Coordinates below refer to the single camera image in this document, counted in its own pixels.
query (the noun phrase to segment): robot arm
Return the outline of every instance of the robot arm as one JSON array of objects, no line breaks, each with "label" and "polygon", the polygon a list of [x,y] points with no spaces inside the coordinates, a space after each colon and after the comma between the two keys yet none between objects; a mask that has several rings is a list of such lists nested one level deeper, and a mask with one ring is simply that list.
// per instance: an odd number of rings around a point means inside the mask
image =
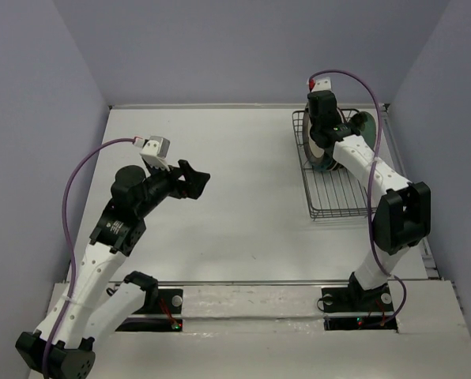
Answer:
[{"label": "robot arm", "polygon": [[69,307],[55,333],[48,355],[49,374],[55,379],[88,375],[98,347],[145,300],[158,297],[158,282],[140,272],[129,274],[102,306],[97,303],[116,270],[130,256],[145,232],[144,218],[166,197],[198,199],[210,175],[194,171],[186,160],[179,167],[165,161],[169,141],[161,137],[136,138],[150,175],[139,166],[120,169],[111,186],[111,199],[90,235],[80,263],[73,296],[67,290],[34,332],[23,332],[16,348],[28,366],[42,373],[43,353],[58,312]]},{"label": "robot arm", "polygon": [[[360,136],[362,118],[347,122],[337,112],[337,100],[330,91],[330,79],[315,82],[308,94],[310,137],[333,161],[351,172],[367,189],[374,152]],[[422,182],[411,183],[381,159],[376,160],[371,199],[377,205],[372,220],[376,253],[387,273],[401,257],[430,232],[431,193]],[[349,279],[348,295],[353,310],[364,301],[374,301],[386,286],[387,276],[372,252]]]}]

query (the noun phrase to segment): white panel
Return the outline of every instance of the white panel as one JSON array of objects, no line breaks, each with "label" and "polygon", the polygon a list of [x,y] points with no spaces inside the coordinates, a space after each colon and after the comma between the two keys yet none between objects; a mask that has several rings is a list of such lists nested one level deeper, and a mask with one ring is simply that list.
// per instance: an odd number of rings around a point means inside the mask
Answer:
[{"label": "white panel", "polygon": [[[406,332],[326,332],[319,320],[185,320],[185,332],[119,332],[111,336],[96,357],[89,379],[147,378],[339,378],[339,379],[471,379],[471,340],[459,317],[458,304],[448,282],[421,280],[409,285],[409,306],[399,317]],[[270,296],[309,298],[308,286],[191,287],[185,297],[198,301],[198,316],[209,314],[210,294],[225,303],[220,314],[234,311],[236,298]],[[225,299],[232,290],[238,295]],[[293,309],[297,302],[289,303]],[[251,308],[270,310],[269,303]],[[276,308],[276,317],[282,312]],[[428,323],[416,323],[422,317]],[[441,327],[434,323],[440,319]],[[33,373],[30,379],[40,379]]]},{"label": "white panel", "polygon": [[[346,280],[368,250],[367,221],[311,222],[298,164],[292,109],[113,110],[104,140],[161,135],[168,162],[187,159],[211,174],[197,201],[168,198],[146,219],[148,230],[115,280],[133,270],[161,281]],[[391,164],[385,139],[382,158]],[[102,151],[81,224],[82,254],[109,197],[116,171],[142,166],[130,146]],[[426,278],[421,247],[396,267]]]},{"label": "white panel", "polygon": [[[390,102],[447,0],[55,0],[111,104],[290,103],[343,68]],[[342,101],[367,102],[336,79]]]},{"label": "white panel", "polygon": [[[65,278],[63,190],[108,113],[51,0],[0,0],[0,379],[28,374],[14,344]],[[74,238],[94,169],[93,160],[72,186]]]},{"label": "white panel", "polygon": [[409,177],[430,187],[439,272],[471,331],[471,0],[452,0],[390,107]]}]

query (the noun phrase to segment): metal wire rack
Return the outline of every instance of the metal wire rack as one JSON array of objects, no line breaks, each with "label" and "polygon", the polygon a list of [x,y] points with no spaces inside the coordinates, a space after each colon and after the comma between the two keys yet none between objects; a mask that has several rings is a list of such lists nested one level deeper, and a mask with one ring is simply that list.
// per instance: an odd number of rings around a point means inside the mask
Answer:
[{"label": "metal wire rack", "polygon": [[[357,109],[341,109],[341,111],[347,120],[358,112]],[[345,168],[336,171],[317,171],[307,160],[302,137],[304,113],[304,111],[293,112],[292,123],[310,217],[313,220],[331,220],[367,216],[367,193],[352,174]]]}]

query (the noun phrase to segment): purple cable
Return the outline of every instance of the purple cable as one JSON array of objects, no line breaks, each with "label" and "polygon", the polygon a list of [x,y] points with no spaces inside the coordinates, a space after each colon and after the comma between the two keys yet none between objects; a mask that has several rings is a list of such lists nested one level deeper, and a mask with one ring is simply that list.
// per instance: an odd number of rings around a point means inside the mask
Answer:
[{"label": "purple cable", "polygon": [[[134,143],[134,141],[135,141],[135,138],[118,138],[116,140],[112,140],[112,141],[106,142],[105,144],[102,144],[101,146],[99,146],[98,148],[90,152],[85,158],[83,158],[83,160],[76,166],[76,168],[74,168],[74,171],[72,171],[72,174],[70,175],[70,178],[67,181],[65,191],[63,192],[63,200],[62,200],[62,224],[63,224],[63,234],[65,235],[65,240],[67,241],[67,246],[69,247],[69,253],[70,253],[70,283],[69,283],[69,289],[67,290],[68,298],[72,298],[74,288],[76,287],[76,275],[77,275],[76,256],[74,254],[74,246],[72,243],[72,238],[70,237],[69,226],[67,225],[67,198],[69,197],[69,191],[70,191],[70,187],[72,186],[72,182],[74,181],[74,178],[76,177],[79,170],[85,165],[85,163],[88,162],[90,158],[92,158],[95,154],[97,154],[103,148],[106,148],[107,146],[111,146],[112,144],[118,144],[119,142]],[[63,318],[65,317],[65,314],[67,313],[67,308],[69,308],[69,301],[66,300],[63,303],[62,309],[60,310],[60,313],[58,314],[58,317],[53,325],[53,328],[51,329],[51,332],[49,333],[49,338],[46,341],[46,346],[44,347],[43,367],[42,367],[44,379],[49,378],[48,367],[47,367],[47,357],[50,353],[51,345],[53,343],[53,339],[55,338],[56,332],[58,331],[58,328],[60,327],[60,324],[62,323]]]},{"label": "purple cable", "polygon": [[[315,77],[317,77],[318,75],[324,75],[326,73],[340,73],[358,81],[361,85],[365,87],[365,89],[367,89],[367,92],[369,92],[369,95],[371,95],[372,102],[374,103],[375,108],[376,108],[376,114],[378,115],[378,132],[377,132],[377,137],[376,137],[374,159],[372,161],[371,171],[369,173],[369,183],[367,184],[367,223],[369,226],[369,242],[371,244],[372,255],[375,258],[376,264],[378,265],[380,271],[383,274],[385,274],[385,276],[391,276],[391,274],[387,270],[385,270],[385,268],[383,267],[381,261],[379,260],[378,254],[376,253],[375,233],[372,229],[372,205],[371,205],[372,183],[374,181],[374,176],[375,176],[375,171],[376,171],[376,159],[379,156],[379,146],[381,145],[381,135],[382,135],[382,117],[381,117],[381,111],[379,110],[379,103],[378,103],[378,100],[376,99],[376,94],[371,90],[371,88],[369,88],[369,85],[367,85],[365,81],[363,81],[360,77],[358,77],[354,73],[344,71],[343,69],[324,69],[323,71],[318,71],[317,73],[314,73],[313,75],[309,77],[309,82],[313,81]],[[406,303],[406,300],[408,298],[408,290],[406,288],[404,281],[402,281],[402,279],[400,279],[399,277],[395,275],[394,275],[394,278],[402,286],[402,291],[403,291],[402,302],[401,302],[401,305],[395,310],[394,314],[388,317],[385,320],[385,322],[393,320],[402,311],[402,308],[404,308],[404,304]]]}]

